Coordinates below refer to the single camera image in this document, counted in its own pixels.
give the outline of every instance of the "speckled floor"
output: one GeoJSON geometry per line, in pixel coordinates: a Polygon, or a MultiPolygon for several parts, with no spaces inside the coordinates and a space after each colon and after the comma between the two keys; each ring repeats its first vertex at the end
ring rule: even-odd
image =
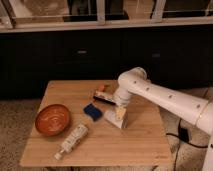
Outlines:
{"type": "MultiPolygon", "coordinates": [[[[213,88],[200,88],[183,90],[186,93],[213,100],[213,88]]],[[[0,101],[0,171],[44,171],[45,168],[23,168],[19,166],[27,136],[31,131],[37,109],[41,100],[10,100],[0,101]]],[[[179,118],[168,111],[161,109],[161,116],[165,125],[166,132],[176,133],[179,118]]],[[[208,144],[209,136],[193,125],[181,121],[181,126],[188,128],[190,132],[190,142],[197,145],[208,144]]],[[[171,151],[175,160],[179,140],[168,136],[171,151]]],[[[198,149],[180,143],[176,170],[177,171],[200,171],[202,169],[206,149],[198,149]]],[[[78,168],[80,171],[144,171],[150,167],[84,167],[78,168]]],[[[173,167],[155,167],[155,171],[172,171],[173,167]]]]}

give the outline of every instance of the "black cable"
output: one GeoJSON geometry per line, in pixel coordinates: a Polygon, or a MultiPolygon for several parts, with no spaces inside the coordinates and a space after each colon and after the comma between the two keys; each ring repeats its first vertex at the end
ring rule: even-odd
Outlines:
{"type": "MultiPolygon", "coordinates": [[[[166,135],[170,135],[170,136],[176,137],[176,138],[178,138],[180,140],[179,136],[176,135],[176,134],[173,134],[173,133],[169,132],[169,133],[166,133],[166,135]]],[[[208,145],[196,145],[196,144],[192,144],[192,143],[186,142],[186,141],[183,141],[183,142],[188,144],[188,145],[191,145],[191,146],[193,146],[195,148],[208,148],[208,145]]]]}
{"type": "MultiPolygon", "coordinates": [[[[179,119],[179,122],[178,122],[178,130],[179,130],[179,128],[180,128],[181,121],[182,121],[182,119],[180,118],[180,119],[179,119]]],[[[178,148],[177,148],[177,152],[176,152],[176,155],[175,155],[175,162],[174,162],[174,169],[173,169],[174,171],[176,171],[178,153],[179,153],[179,150],[180,150],[180,143],[181,143],[181,141],[180,141],[180,139],[179,139],[178,148]]]]}
{"type": "Polygon", "coordinates": [[[177,159],[178,159],[178,153],[179,153],[179,150],[180,150],[180,139],[179,139],[179,143],[178,143],[178,149],[177,149],[177,152],[176,152],[176,155],[175,155],[175,162],[174,162],[174,171],[176,171],[176,165],[177,165],[177,159]]]}

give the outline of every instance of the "table top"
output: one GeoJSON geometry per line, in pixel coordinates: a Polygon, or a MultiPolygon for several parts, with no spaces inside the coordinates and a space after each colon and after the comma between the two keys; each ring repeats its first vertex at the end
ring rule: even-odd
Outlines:
{"type": "MultiPolygon", "coordinates": [[[[51,104],[63,104],[70,110],[72,124],[63,133],[44,137],[33,125],[20,164],[21,166],[151,166],[171,165],[172,155],[158,107],[134,95],[127,107],[127,128],[120,130],[103,117],[93,122],[83,108],[93,101],[99,85],[108,85],[113,93],[115,80],[50,81],[39,111],[51,104]],[[62,160],[54,158],[63,140],[78,125],[89,128],[88,135],[62,160]]],[[[93,102],[102,112],[112,108],[93,102]]]]}

